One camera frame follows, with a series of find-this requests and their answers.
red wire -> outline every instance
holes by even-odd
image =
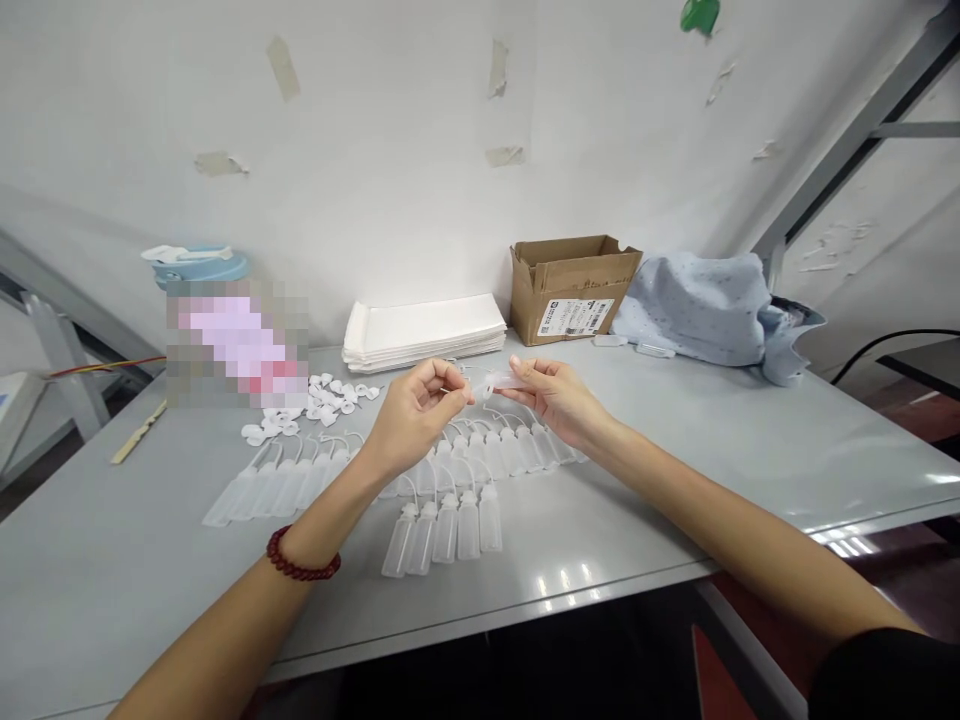
[[[166,355],[157,355],[152,358],[144,358],[143,360],[126,360],[120,363],[94,363],[93,365],[80,365],[75,368],[70,368],[69,370],[60,370],[55,373],[51,373],[50,377],[62,377],[64,375],[70,375],[71,373],[79,372],[80,370],[89,370],[90,368],[97,368],[98,370],[104,370],[105,372],[113,372],[114,368],[121,367],[130,367],[131,365],[142,365],[143,363],[156,362],[158,360],[166,360]]]

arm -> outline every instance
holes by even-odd
[[[284,536],[284,557],[302,567],[329,565],[384,486],[419,462],[443,426],[473,401],[463,376],[442,360],[397,378],[363,449]],[[261,557],[160,656],[110,717],[239,717],[311,586]]]
[[[881,627],[922,632],[828,549],[611,417],[567,365],[511,365],[529,387],[498,392],[537,410],[770,605],[835,644]]]

black cable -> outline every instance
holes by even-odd
[[[847,360],[847,364],[843,366],[840,372],[837,373],[837,376],[830,381],[831,385],[836,385],[843,379],[843,376],[847,374],[850,368],[853,367],[853,364],[862,358],[866,353],[868,353],[875,345],[879,345],[885,340],[890,340],[891,338],[900,337],[901,335],[954,335],[960,337],[960,330],[941,330],[941,329],[924,329],[924,330],[900,330],[895,333],[890,333],[889,335],[883,335],[878,337],[876,340],[871,340],[862,348],[857,350],[856,354]]]

hand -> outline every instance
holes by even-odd
[[[389,482],[416,465],[444,426],[475,403],[470,384],[445,360],[424,360],[392,383],[360,451]]]
[[[612,418],[573,368],[545,358],[521,361],[516,355],[510,357],[510,368],[526,387],[494,392],[535,410],[567,445],[589,454]]]

cardboard box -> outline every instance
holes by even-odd
[[[524,345],[605,334],[643,253],[609,235],[517,243],[510,323]]]

